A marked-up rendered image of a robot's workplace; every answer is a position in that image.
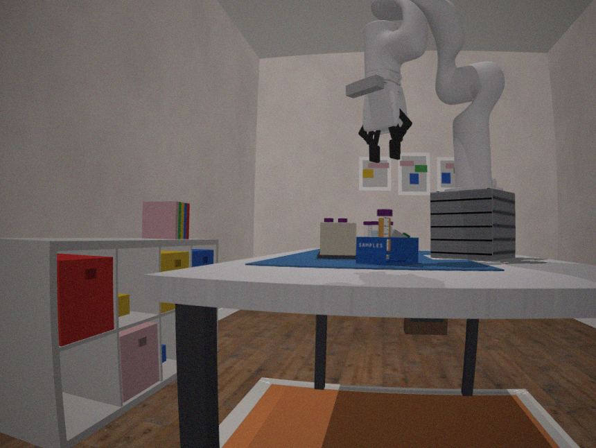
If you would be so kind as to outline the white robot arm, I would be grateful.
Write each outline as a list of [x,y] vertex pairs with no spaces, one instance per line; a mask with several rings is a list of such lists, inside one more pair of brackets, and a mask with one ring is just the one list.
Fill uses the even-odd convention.
[[[384,89],[384,83],[401,86],[401,65],[426,51],[429,23],[437,47],[437,96],[448,105],[474,99],[453,120],[455,188],[444,191],[503,191],[491,177],[489,135],[490,113],[505,87],[502,69],[490,61],[456,67],[465,34],[459,13],[449,0],[371,0],[371,11],[379,20],[363,30],[365,78],[346,85],[346,96],[376,92]],[[397,20],[403,20],[399,29],[391,22]]]

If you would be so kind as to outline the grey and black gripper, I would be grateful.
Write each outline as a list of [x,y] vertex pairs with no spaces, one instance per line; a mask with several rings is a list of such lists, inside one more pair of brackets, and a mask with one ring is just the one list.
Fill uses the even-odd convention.
[[[378,140],[380,135],[387,133],[390,133],[392,138],[389,141],[389,157],[399,160],[401,158],[401,141],[411,125],[412,122],[407,117],[405,96],[401,86],[384,83],[384,89],[365,94],[363,126],[358,134],[369,145],[370,162],[380,162]],[[367,134],[367,132],[369,133]]]

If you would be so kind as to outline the blue tube rack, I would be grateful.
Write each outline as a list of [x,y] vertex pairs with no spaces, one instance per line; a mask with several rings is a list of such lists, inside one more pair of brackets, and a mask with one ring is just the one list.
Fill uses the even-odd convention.
[[[391,239],[391,250],[396,251],[387,251],[387,239]],[[386,263],[387,255],[390,256]],[[356,237],[357,264],[374,264],[383,266],[415,264],[418,263],[418,258],[418,238]]]

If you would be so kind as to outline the blue flat mat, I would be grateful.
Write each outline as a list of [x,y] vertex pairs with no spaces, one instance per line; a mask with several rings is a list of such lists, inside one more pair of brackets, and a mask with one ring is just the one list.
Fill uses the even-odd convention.
[[[431,259],[429,257],[419,259],[415,264],[397,265],[374,265],[374,264],[351,264],[355,259],[318,259],[320,249],[307,252],[300,252],[293,255],[286,255],[262,261],[247,263],[249,266],[283,266],[302,268],[346,268],[346,269],[375,269],[375,270],[464,270],[464,271],[505,271],[471,260]],[[442,263],[444,262],[444,263]],[[472,262],[472,263],[470,263]],[[442,264],[440,264],[442,263]],[[350,264],[350,265],[349,265]],[[356,268],[362,267],[362,268]],[[430,269],[435,268],[435,269]]]

